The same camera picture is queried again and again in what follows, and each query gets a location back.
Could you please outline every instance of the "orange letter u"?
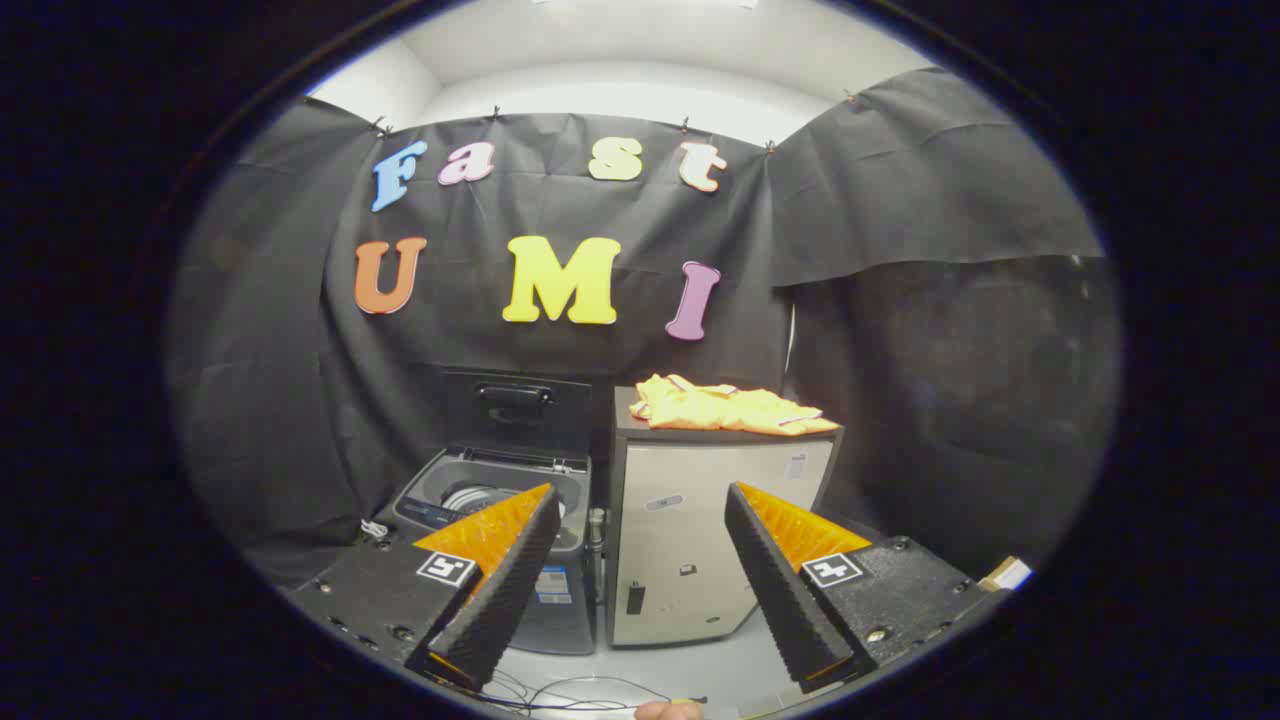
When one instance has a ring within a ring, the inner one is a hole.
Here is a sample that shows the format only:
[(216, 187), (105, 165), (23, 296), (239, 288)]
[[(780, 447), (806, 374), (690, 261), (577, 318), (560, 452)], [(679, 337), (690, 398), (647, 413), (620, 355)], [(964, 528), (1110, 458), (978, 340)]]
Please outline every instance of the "orange letter u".
[(366, 242), (356, 249), (356, 305), (365, 313), (378, 315), (394, 313), (408, 302), (413, 295), (413, 274), (417, 272), (417, 255), (426, 247), (425, 237), (406, 237), (396, 243), (401, 255), (399, 272), (396, 274), (396, 287), (390, 292), (378, 290), (378, 270), (383, 255), (390, 250), (385, 242)]

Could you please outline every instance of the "foam letter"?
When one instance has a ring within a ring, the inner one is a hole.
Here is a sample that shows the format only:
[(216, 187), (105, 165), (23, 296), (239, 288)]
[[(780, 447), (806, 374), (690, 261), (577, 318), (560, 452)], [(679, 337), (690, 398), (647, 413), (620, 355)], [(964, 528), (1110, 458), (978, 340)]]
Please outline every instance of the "foam letter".
[(703, 340), (703, 314), (712, 286), (719, 282), (719, 270), (690, 260), (685, 263), (685, 292), (680, 296), (680, 310), (667, 323), (667, 334), (680, 340)]
[(449, 164), (440, 170), (440, 184), (475, 182), (493, 170), (493, 143), (472, 142), (449, 152)]
[(404, 186), (401, 181), (408, 182), (417, 170), (416, 158), (426, 152), (426, 141), (419, 140), (404, 150), (374, 165), (374, 177), (378, 178), (378, 197), (374, 199), (374, 213), (404, 197)]
[(701, 142), (681, 142), (680, 146), (686, 150), (685, 159), (680, 161), (680, 178), (703, 192), (716, 192), (719, 183), (708, 177), (712, 165), (722, 170), (728, 167), (728, 163), (716, 154), (716, 146)]
[(426, 247), (426, 238), (406, 237), (396, 243), (401, 255), (396, 288), (384, 293), (378, 291), (378, 269), (389, 247), (385, 242), (366, 242), (356, 249), (356, 305), (372, 315), (394, 313), (408, 302), (408, 296), (413, 295), (417, 255)]
[(591, 146), (594, 158), (586, 169), (595, 179), (635, 179), (640, 176), (640, 141), (634, 137), (604, 137)]
[(559, 319), (575, 290), (577, 295), (568, 309), (570, 322), (611, 325), (618, 319), (618, 313), (609, 305), (609, 273), (613, 258), (622, 250), (616, 241), (607, 237), (584, 240), (563, 268), (545, 237), (521, 236), (508, 242), (507, 249), (516, 256), (516, 273), (511, 282), (511, 305), (502, 309), (503, 320), (536, 320), (535, 290), (552, 320)]

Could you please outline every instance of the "letter m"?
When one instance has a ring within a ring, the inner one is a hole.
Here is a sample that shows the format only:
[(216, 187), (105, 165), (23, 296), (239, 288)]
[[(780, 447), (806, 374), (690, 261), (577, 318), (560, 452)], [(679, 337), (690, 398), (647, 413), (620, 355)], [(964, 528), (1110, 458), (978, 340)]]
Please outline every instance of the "letter m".
[(535, 291), (552, 320), (559, 319), (575, 291), (577, 296), (568, 309), (570, 322), (609, 325), (618, 319), (609, 304), (613, 258), (622, 250), (616, 241), (589, 237), (577, 246), (564, 266), (561, 266), (556, 251), (541, 236), (513, 238), (507, 249), (516, 256), (516, 273), (511, 283), (511, 305), (502, 309), (502, 319), (508, 323), (536, 320)]

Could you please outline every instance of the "white ceiling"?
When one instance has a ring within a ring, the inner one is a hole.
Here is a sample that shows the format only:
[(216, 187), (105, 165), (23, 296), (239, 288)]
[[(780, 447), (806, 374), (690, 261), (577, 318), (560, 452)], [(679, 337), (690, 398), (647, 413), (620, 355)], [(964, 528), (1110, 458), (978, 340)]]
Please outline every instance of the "white ceiling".
[(472, 0), (401, 40), (445, 86), (553, 63), (660, 61), (838, 100), (931, 63), (814, 0)]

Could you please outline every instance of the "folded yellow garment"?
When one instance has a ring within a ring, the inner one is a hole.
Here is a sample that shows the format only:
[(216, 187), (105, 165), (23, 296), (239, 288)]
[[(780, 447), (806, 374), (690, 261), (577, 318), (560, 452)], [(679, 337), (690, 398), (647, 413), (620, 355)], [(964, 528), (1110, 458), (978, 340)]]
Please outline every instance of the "folded yellow garment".
[(822, 410), (796, 405), (767, 389), (695, 386), (680, 375), (654, 375), (636, 383), (640, 400), (631, 415), (650, 428), (745, 430), (771, 436), (803, 436), (833, 430)]

